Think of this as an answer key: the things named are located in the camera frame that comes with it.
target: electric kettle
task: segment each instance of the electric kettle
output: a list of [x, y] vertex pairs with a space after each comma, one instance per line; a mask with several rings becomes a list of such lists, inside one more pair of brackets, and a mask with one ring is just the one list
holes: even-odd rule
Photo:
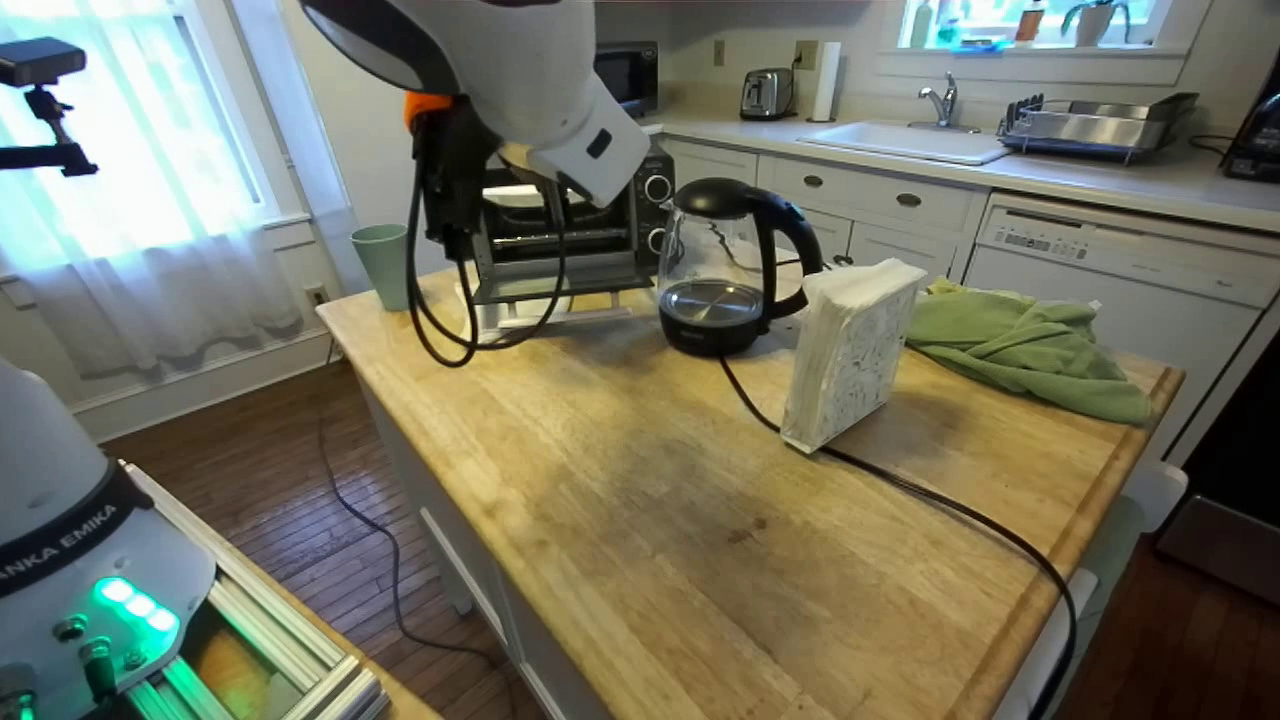
[[[781, 267], [801, 267], [782, 299]], [[767, 321], [804, 310], [801, 275], [821, 267], [824, 251], [795, 204], [724, 176], [690, 181], [675, 193], [652, 282], [664, 338], [690, 356], [744, 354]]]

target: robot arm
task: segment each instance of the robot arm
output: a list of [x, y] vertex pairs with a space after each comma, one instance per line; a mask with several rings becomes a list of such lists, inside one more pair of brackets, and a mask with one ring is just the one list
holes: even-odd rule
[[647, 153], [593, 71], [593, 0], [303, 0], [358, 68], [408, 94], [468, 97], [502, 156], [615, 201]]

